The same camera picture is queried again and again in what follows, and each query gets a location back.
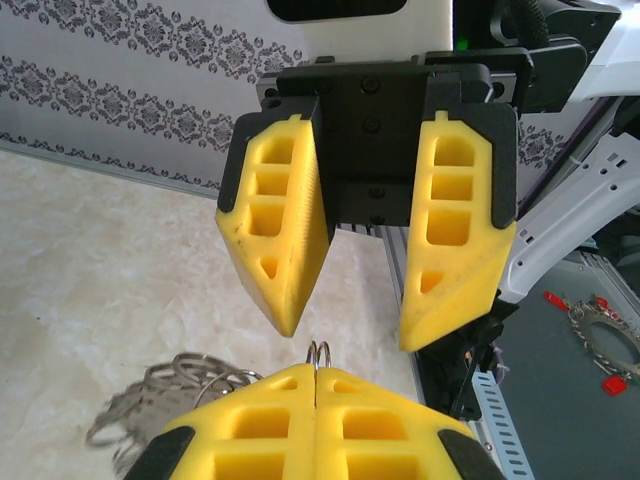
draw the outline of table surface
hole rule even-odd
[[[536,480],[640,478],[640,386],[610,397],[607,375],[573,333],[566,314],[543,299],[547,290],[572,302],[611,291],[587,267],[563,261],[551,269],[505,321],[498,340],[511,369],[500,385]],[[608,349],[614,338],[599,336]]]
[[[84,436],[147,366],[207,352],[269,375],[333,365],[416,399],[382,240],[336,232],[293,339],[244,292],[215,201],[0,151],[3,478],[112,479]]]

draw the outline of patterned wall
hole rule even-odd
[[[0,0],[0,147],[215,194],[255,82],[304,52],[263,1]],[[589,108],[523,119],[520,196]]]

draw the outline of black cable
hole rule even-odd
[[[549,28],[538,0],[506,1],[520,46],[529,50],[548,47]]]

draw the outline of grey surface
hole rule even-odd
[[[638,479],[640,386],[605,394],[607,375],[566,314],[542,296],[550,290],[574,302],[593,294],[610,299],[593,271],[581,267],[558,264],[507,319],[498,345],[511,371],[500,386],[537,480]]]

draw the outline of marble floor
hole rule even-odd
[[[339,231],[293,339],[242,289],[213,200],[0,151],[2,478],[112,479],[84,436],[114,393],[185,350],[269,375],[333,365],[416,398],[382,241]]]

